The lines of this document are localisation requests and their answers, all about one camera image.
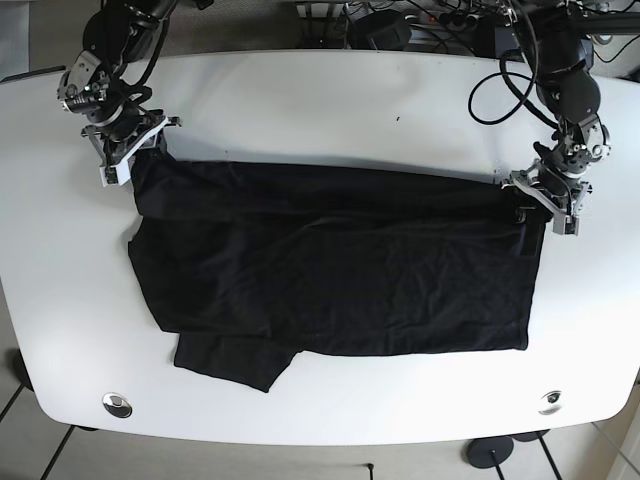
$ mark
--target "shirt sleeve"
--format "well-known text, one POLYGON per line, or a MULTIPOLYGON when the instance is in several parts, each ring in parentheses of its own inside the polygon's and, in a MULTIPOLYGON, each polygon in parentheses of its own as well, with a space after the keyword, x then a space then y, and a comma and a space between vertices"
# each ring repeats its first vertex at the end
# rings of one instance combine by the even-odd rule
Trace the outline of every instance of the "shirt sleeve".
POLYGON ((279 346, 268 338, 183 333, 174 365, 267 393, 296 353, 298 350, 279 346))

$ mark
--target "round black base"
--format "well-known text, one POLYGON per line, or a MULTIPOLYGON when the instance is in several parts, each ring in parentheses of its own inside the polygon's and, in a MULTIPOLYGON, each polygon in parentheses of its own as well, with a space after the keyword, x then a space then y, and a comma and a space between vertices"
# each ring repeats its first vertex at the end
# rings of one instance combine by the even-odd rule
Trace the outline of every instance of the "round black base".
POLYGON ((511 452, 513 440, 510 437, 479 438, 467 446, 467 462, 476 468, 493 468, 509 458, 511 452))
POLYGON ((541 437, 544 437, 549 430, 540 430, 539 432, 527 432, 527 433, 516 433, 515 435, 509 435, 516 442, 534 442, 538 439, 538 433, 541 437))

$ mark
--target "electrical cable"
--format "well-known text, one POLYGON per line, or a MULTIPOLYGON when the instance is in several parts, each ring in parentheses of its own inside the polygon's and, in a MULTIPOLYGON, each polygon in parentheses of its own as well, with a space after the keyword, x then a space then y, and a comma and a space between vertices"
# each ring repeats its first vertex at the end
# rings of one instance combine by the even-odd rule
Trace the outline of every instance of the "electrical cable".
POLYGON ((431 12, 429 12, 426 8, 418 5, 416 2, 414 2, 413 0, 404 0, 408 3, 410 3, 411 5, 413 5, 414 7, 416 7, 418 10, 422 10, 424 13, 426 13, 427 15, 429 15, 431 18, 434 18, 436 20, 436 22, 438 22, 442 28, 444 28, 444 30, 451 35, 453 38, 455 38, 458 43, 460 45, 462 45, 464 48, 466 48, 467 50, 469 50, 473 56, 476 56, 475 52, 473 51, 473 49, 467 44, 467 42, 465 42, 464 40, 462 40, 462 38, 460 38, 460 35, 458 35, 456 32, 454 32, 453 30, 451 30, 449 27, 447 27, 443 22, 440 21, 440 19, 438 17, 436 17, 435 15, 433 15, 431 12))
POLYGON ((153 50, 153 54, 151 55, 151 59, 147 64, 147 68, 144 69, 144 73, 140 77, 140 79, 133 84, 133 87, 141 87, 149 77, 151 76, 151 72, 156 67, 156 63, 158 63, 158 59, 160 58, 160 52, 162 51, 162 46, 164 45, 164 41, 167 38, 167 34, 169 33, 169 17, 167 17, 162 22, 162 31, 160 32, 160 37, 158 38, 158 42, 156 43, 156 48, 153 50))
POLYGON ((424 25, 418 25, 415 23, 411 24, 412 28, 417 28, 420 31, 423 31, 425 33, 428 33, 429 35, 431 35, 432 37, 434 37, 438 43, 436 44, 436 46, 433 48, 433 50, 431 50, 431 53, 435 53, 435 51, 438 49, 438 47, 440 45, 444 46, 445 48, 445 53, 449 53, 449 46, 446 43, 446 40, 443 39, 440 35, 438 35, 437 33, 433 32, 430 28, 425 27, 424 25))
POLYGON ((602 58, 598 54, 598 52, 596 52, 595 48, 593 49, 593 53, 595 53, 596 57, 598 57, 602 63, 613 63, 616 60, 616 58, 618 58, 620 54, 622 54, 622 52, 624 52, 629 45, 631 45, 633 42, 635 42, 639 38, 640 38, 640 35, 636 35, 635 37, 633 37, 631 40, 625 43, 625 45, 620 50, 618 50, 618 53, 616 53, 612 58, 609 58, 609 59, 602 58))
POLYGON ((524 18, 524 22, 525 22, 527 28, 529 29, 529 34, 531 36, 531 42, 532 42, 532 45, 533 45, 533 65, 531 66, 532 75, 531 75, 531 79, 529 81, 529 86, 525 90, 525 92, 522 95, 522 97, 518 100, 518 103, 516 104, 516 106, 513 107, 505 115, 503 115, 502 117, 500 117, 500 118, 498 118, 496 120, 484 120, 484 119, 478 117, 473 112, 473 97, 475 96, 476 92, 478 91, 478 88, 480 88, 481 85, 483 85, 486 81, 488 81, 488 80, 490 80, 490 79, 492 79, 494 77, 497 77, 497 76, 504 77, 506 74, 512 75, 512 76, 518 76, 518 75, 513 75, 512 72, 506 72, 506 73, 498 72, 498 73, 495 73, 495 74, 491 74, 488 77, 485 77, 482 80, 480 80, 480 82, 478 82, 478 84, 473 88, 473 90, 471 90, 471 93, 469 94, 469 102, 467 103, 467 109, 469 110, 469 115, 471 115, 471 118, 473 118, 476 122, 478 122, 478 123, 480 123, 482 125, 498 125, 498 124, 504 122, 505 120, 511 118, 518 110, 520 110, 520 108, 529 99, 529 95, 531 95, 531 92, 533 91, 533 87, 535 87, 536 80, 538 78, 538 67, 539 67, 539 64, 540 64, 540 51, 539 51, 539 48, 538 48, 538 38, 536 37, 535 29, 533 28, 533 24, 531 23, 531 19, 529 18, 529 15, 525 12, 525 10, 522 7, 522 5, 520 4, 520 2, 518 2, 518 0, 511 0, 511 1, 512 1, 513 5, 518 9, 518 11, 522 15, 522 17, 524 18))
POLYGON ((552 177, 555 177, 556 180, 561 182, 564 188, 567 190, 567 215, 568 216, 573 215, 573 205, 571 203, 571 187, 569 187, 567 182, 565 182, 564 178, 562 178, 562 176, 559 173, 556 173, 553 170, 553 167, 550 167, 549 165, 545 165, 545 171, 547 173, 550 173, 552 177))
MULTIPOLYGON (((505 53, 503 53, 500 56, 500 61, 499 61, 500 73, 502 74, 502 79, 504 80, 504 83, 507 85, 509 90, 511 90, 511 93, 513 93, 518 100, 522 100, 522 98, 524 97, 524 94, 511 81, 511 78, 509 78, 509 72, 507 71, 507 58, 511 54, 516 53, 516 52, 519 52, 519 51, 518 50, 508 50, 508 51, 506 51, 505 53)), ((525 106, 525 108, 527 110, 529 110, 529 112, 531 112, 533 115, 535 115, 536 118, 538 118, 542 123, 544 123, 545 125, 548 125, 549 127, 553 128, 554 130, 557 130, 558 123, 554 122, 553 120, 548 118, 544 113, 542 113, 527 98, 525 98, 524 106, 525 106)))

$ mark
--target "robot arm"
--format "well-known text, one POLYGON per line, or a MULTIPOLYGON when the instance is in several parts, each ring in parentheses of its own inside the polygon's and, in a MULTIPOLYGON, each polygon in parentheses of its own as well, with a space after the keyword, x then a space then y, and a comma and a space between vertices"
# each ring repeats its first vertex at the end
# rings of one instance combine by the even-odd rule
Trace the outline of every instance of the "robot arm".
POLYGON ((129 180, 129 162, 141 148, 155 146, 165 126, 179 124, 162 111, 141 104, 151 98, 149 79, 169 27, 177 0, 109 0, 87 23, 84 50, 64 73, 58 100, 65 110, 83 114, 89 125, 82 131, 102 158, 103 183, 129 180), (151 60, 133 85, 122 80, 127 65, 144 57, 161 29, 151 60))
MULTIPOLYGON (((564 5, 529 14, 538 48, 537 94, 557 122, 552 136, 556 144, 548 148, 536 142, 539 158, 528 170, 512 172, 508 180, 553 214, 553 231, 561 235, 578 234, 578 213, 592 191, 582 177, 610 151, 608 131, 598 116, 600 90, 589 74, 583 33, 575 18, 581 13, 564 5)), ((531 65, 534 45, 522 23, 516 24, 516 35, 531 65)))

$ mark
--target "black t-shirt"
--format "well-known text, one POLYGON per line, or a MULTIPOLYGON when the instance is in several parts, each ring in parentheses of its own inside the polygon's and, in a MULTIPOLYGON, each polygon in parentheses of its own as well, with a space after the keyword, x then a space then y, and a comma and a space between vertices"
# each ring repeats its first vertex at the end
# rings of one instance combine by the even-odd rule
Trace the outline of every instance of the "black t-shirt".
POLYGON ((527 347, 547 215, 513 191, 168 155, 132 179, 129 256, 158 325, 181 334, 178 367, 266 392, 302 350, 527 347))

